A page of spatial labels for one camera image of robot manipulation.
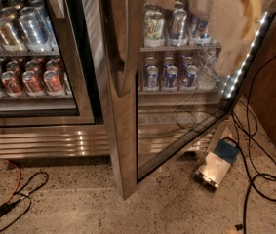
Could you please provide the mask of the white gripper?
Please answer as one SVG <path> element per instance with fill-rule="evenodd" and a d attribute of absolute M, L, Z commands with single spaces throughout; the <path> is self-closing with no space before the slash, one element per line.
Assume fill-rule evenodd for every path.
<path fill-rule="evenodd" d="M 209 24 L 221 45 L 216 74 L 226 76 L 238 68 L 238 58 L 254 41 L 260 27 L 262 9 L 276 12 L 276 0 L 213 0 Z"/>

